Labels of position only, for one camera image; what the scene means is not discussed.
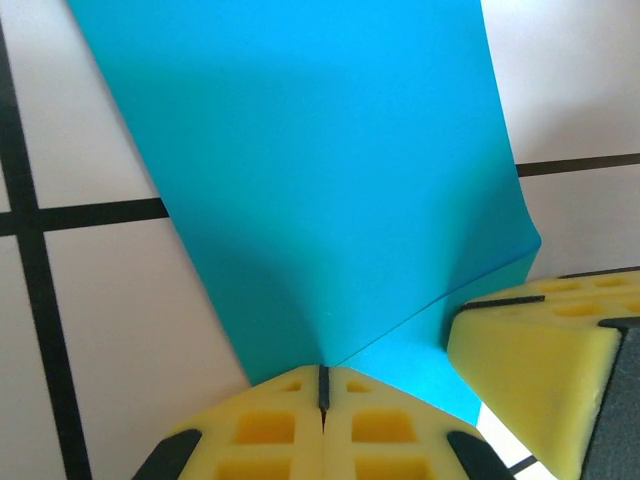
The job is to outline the blue cloth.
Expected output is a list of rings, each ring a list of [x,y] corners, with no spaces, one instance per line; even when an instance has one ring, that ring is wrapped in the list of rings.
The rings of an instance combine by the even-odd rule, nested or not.
[[[452,314],[540,247],[481,0],[68,0],[254,384],[348,366],[469,423]]]

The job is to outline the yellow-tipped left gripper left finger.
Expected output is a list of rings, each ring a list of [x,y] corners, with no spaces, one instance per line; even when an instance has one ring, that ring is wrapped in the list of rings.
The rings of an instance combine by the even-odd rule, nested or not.
[[[322,480],[320,371],[295,368],[181,422],[132,480]]]

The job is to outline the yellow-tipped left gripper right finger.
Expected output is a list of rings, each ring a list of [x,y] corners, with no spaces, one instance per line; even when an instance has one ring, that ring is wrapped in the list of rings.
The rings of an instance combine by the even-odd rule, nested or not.
[[[515,480],[471,424],[350,368],[321,368],[325,480]]]

